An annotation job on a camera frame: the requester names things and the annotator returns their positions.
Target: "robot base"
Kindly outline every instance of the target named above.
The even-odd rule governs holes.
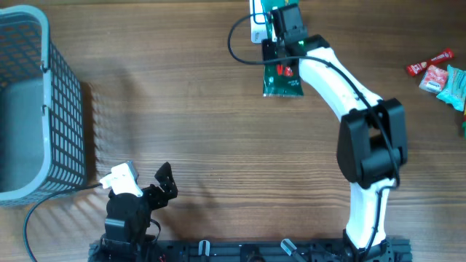
[[[343,239],[316,239],[295,242],[296,248],[288,255],[283,242],[183,242],[158,241],[131,254],[111,252],[105,244],[91,245],[90,259],[107,261],[152,262],[350,262],[357,261],[352,252],[344,248]],[[389,239],[383,244],[383,254],[364,259],[370,262],[412,262],[411,245],[407,239]]]

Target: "plastic basket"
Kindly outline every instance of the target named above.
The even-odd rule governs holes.
[[[0,9],[0,205],[85,183],[79,82],[41,10]]]

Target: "red candy wrapper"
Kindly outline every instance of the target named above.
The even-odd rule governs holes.
[[[442,70],[435,65],[429,66],[425,72],[424,78],[419,84],[419,88],[438,94],[445,87],[446,80],[449,77],[449,73]]]
[[[454,54],[451,51],[451,49],[447,48],[442,53],[438,54],[436,57],[434,57],[434,58],[432,58],[432,59],[430,59],[428,61],[419,62],[419,63],[413,64],[413,65],[406,66],[406,70],[408,71],[408,74],[410,76],[416,76],[419,73],[426,70],[427,67],[429,67],[431,65],[436,65],[438,63],[445,62],[447,60],[450,60],[450,59],[453,58],[453,56],[454,56]]]

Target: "candy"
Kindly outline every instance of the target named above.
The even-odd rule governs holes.
[[[424,78],[419,84],[419,88],[438,94],[445,87],[446,80],[449,73],[445,70],[442,70],[435,65],[429,66],[425,72]]]
[[[446,83],[445,89],[437,95],[437,98],[452,104],[456,110],[463,112],[466,98],[466,72],[450,65],[447,70],[449,81]]]
[[[423,72],[425,69],[427,69],[428,66],[445,62],[447,60],[452,59],[453,56],[454,56],[453,52],[449,48],[447,48],[442,53],[438,54],[436,57],[428,61],[423,61],[423,62],[419,62],[413,65],[406,66],[406,70],[408,71],[409,75],[416,76],[419,73]]]

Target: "wooden table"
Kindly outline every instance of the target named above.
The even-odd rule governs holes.
[[[406,110],[408,164],[390,193],[386,231],[409,238],[415,261],[466,258],[462,114],[420,90],[404,66],[445,47],[466,69],[463,1],[306,1],[310,33],[383,98]],[[141,186],[165,161],[180,194],[153,213],[162,239],[340,237],[350,187],[336,163],[339,122],[304,84],[302,99],[263,98],[263,68],[233,60],[231,25],[244,1],[43,6],[52,38],[86,94],[90,176],[135,161]],[[244,24],[235,52],[261,57]],[[86,261],[104,232],[107,191],[51,201],[31,217],[39,261]],[[0,210],[2,261],[27,261],[27,208]]]

